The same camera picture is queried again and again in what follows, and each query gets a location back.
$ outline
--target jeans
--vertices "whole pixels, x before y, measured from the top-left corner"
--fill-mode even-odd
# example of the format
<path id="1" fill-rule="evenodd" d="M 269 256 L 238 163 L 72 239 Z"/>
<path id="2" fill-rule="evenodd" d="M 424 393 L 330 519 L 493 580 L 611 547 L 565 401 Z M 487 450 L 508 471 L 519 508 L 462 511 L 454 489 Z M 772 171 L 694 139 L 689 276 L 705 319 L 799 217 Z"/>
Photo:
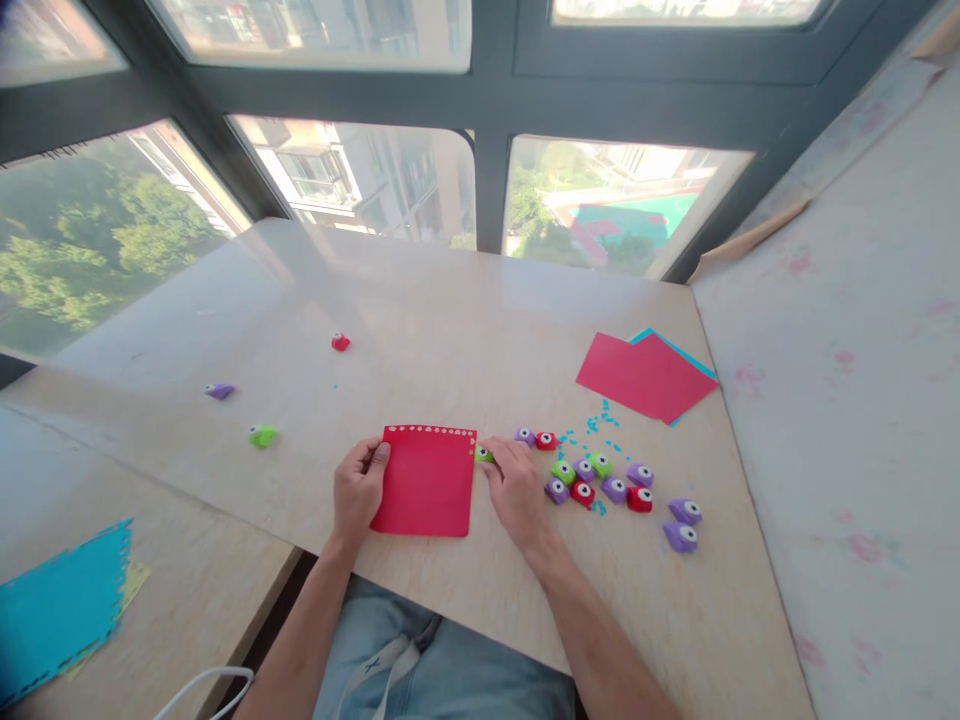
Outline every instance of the jeans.
<path id="1" fill-rule="evenodd" d="M 340 611 L 313 712 L 329 720 L 357 667 L 399 635 L 415 639 L 420 660 L 390 687 L 386 717 L 573 720 L 573 680 L 416 603 L 354 575 Z M 348 695 L 343 720 L 370 718 L 389 673 Z"/>

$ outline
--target hand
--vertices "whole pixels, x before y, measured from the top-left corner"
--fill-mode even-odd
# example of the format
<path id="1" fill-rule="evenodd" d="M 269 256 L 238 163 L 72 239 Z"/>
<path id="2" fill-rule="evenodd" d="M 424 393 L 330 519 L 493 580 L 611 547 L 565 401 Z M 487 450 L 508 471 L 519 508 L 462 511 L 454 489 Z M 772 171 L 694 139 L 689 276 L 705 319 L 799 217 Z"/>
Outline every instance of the hand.
<path id="1" fill-rule="evenodd" d="M 544 506 L 543 480 L 526 443 L 491 437 L 480 444 L 493 453 L 494 463 L 479 463 L 490 481 L 490 499 L 513 544 L 529 560 L 555 537 Z"/>
<path id="2" fill-rule="evenodd" d="M 383 472 L 390 443 L 361 440 L 333 474 L 333 534 L 359 550 L 383 499 Z"/>

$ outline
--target window pane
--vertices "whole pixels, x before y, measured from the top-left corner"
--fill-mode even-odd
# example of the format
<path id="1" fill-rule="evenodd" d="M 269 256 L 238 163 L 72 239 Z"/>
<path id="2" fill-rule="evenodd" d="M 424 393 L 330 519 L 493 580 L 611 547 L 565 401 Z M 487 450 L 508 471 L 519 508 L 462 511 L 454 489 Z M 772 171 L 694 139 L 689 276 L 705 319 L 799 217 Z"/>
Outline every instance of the window pane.
<path id="1" fill-rule="evenodd" d="M 659 279 L 752 156 L 520 136 L 503 252 Z"/>
<path id="2" fill-rule="evenodd" d="M 554 0 L 558 24 L 799 25 L 820 0 Z"/>
<path id="3" fill-rule="evenodd" d="M 473 153 L 455 132 L 231 121 L 301 222 L 476 250 Z"/>
<path id="4" fill-rule="evenodd" d="M 250 226 L 168 121 L 0 170 L 0 348 L 56 354 Z"/>
<path id="5" fill-rule="evenodd" d="M 470 0 L 148 0 L 193 63 L 465 73 Z"/>
<path id="6" fill-rule="evenodd" d="M 0 87 L 94 75 L 127 65 L 73 0 L 14 0 L 4 11 L 2 27 Z"/>

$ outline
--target red cardstock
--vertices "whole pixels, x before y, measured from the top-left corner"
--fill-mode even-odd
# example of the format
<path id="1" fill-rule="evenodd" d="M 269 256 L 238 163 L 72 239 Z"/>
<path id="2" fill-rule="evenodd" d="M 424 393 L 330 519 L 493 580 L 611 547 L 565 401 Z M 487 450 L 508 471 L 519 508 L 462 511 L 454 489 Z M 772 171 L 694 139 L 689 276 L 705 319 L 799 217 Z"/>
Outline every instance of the red cardstock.
<path id="1" fill-rule="evenodd" d="M 656 333 L 636 345 L 597 333 L 577 383 L 667 425 L 719 387 Z"/>
<path id="2" fill-rule="evenodd" d="M 370 527 L 393 535 L 466 537 L 470 531 L 475 430 L 389 425 L 383 500 Z"/>

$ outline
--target table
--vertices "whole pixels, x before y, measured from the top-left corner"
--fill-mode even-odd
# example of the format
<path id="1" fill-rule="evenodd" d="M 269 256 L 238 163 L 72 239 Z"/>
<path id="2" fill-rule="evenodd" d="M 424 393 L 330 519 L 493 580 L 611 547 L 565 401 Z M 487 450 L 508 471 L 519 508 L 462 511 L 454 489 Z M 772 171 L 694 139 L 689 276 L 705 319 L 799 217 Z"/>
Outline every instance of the table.
<path id="1" fill-rule="evenodd" d="M 651 326 L 709 364 L 686 287 L 264 220 L 0 402 L 313 552 L 331 529 L 333 468 L 386 424 L 616 444 L 621 472 L 626 455 L 656 472 L 654 515 L 551 512 L 656 676 L 689 717 L 812 717 L 721 394 L 675 428 L 611 403 L 620 426 L 586 435 L 602 399 L 574 378 L 594 333 Z M 330 348 L 336 331 L 346 353 Z M 201 392 L 213 382 L 239 390 L 219 403 Z M 247 443 L 257 423 L 280 429 L 271 448 Z M 375 536 L 357 572 L 566 671 L 482 477 L 469 537 Z M 704 509 L 694 556 L 661 530 L 680 496 Z"/>
<path id="2" fill-rule="evenodd" d="M 198 673 L 242 663 L 299 550 L 7 408 L 0 457 L 0 582 L 131 516 L 131 556 L 152 571 L 77 678 L 11 716 L 151 718 Z M 210 681 L 171 717 L 209 717 L 225 689 Z"/>

